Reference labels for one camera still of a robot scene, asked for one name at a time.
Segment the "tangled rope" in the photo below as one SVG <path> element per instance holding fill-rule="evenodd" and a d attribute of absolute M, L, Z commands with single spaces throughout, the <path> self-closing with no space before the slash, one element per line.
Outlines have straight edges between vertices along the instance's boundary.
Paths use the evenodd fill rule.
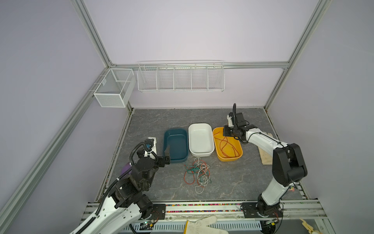
<path fill-rule="evenodd" d="M 197 185 L 195 186 L 195 192 L 197 194 L 201 194 L 204 192 L 205 186 L 208 185 L 208 182 L 210 180 L 210 171 L 209 171 L 209 165 L 206 164 L 203 160 L 201 160 L 200 157 L 195 157 L 194 162 L 192 163 L 192 166 L 187 167 L 184 165 L 186 168 L 186 172 L 184 173 L 184 181 L 188 185 L 192 185 L 195 182 L 195 174 L 197 174 Z M 193 175 L 193 182 L 192 183 L 187 183 L 186 181 L 186 174 L 192 174 Z M 197 187 L 202 187 L 203 190 L 201 192 L 198 192 L 196 190 Z"/>

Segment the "white mesh basket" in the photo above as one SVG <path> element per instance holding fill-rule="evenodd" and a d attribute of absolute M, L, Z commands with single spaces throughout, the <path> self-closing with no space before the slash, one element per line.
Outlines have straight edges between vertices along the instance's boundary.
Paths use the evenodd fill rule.
<path fill-rule="evenodd" d="M 223 63 L 140 66 L 138 89 L 157 91 L 224 91 Z"/>
<path fill-rule="evenodd" d="M 126 107 L 136 79 L 132 69 L 109 69 L 94 95 L 102 107 Z"/>

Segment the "glove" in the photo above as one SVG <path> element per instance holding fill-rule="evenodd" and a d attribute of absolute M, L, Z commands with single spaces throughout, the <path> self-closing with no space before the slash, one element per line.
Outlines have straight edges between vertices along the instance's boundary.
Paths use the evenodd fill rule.
<path fill-rule="evenodd" d="M 229 234 L 226 230 L 208 227 L 215 222 L 217 222 L 217 217 L 214 215 L 196 222 L 187 221 L 183 234 Z"/>

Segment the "gray marble tabletop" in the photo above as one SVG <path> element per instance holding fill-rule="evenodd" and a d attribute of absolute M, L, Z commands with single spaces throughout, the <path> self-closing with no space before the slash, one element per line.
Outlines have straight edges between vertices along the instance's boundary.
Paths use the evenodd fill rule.
<path fill-rule="evenodd" d="M 147 137 L 156 137 L 157 152 L 163 151 L 163 135 L 170 128 L 188 127 L 194 123 L 208 123 L 212 129 L 227 124 L 226 116 L 230 109 L 137 109 L 126 133 L 122 149 L 114 167 L 111 182 L 121 174 L 122 168 L 129 161 L 132 149 Z M 274 132 L 263 109 L 237 109 L 244 119 L 267 133 Z M 210 183 L 201 194 L 195 192 L 196 182 L 188 185 L 184 182 L 185 164 L 193 163 L 189 153 L 187 162 L 166 165 L 159 168 L 152 186 L 145 194 L 151 201 L 197 201 L 197 200 L 257 200 L 272 179 L 272 166 L 261 163 L 260 154 L 254 144 L 242 145 L 243 156 L 232 162 L 222 162 L 214 151 L 202 158 L 209 166 Z M 192 175 L 186 175 L 192 182 Z M 298 191 L 288 191 L 283 199 L 301 199 Z"/>

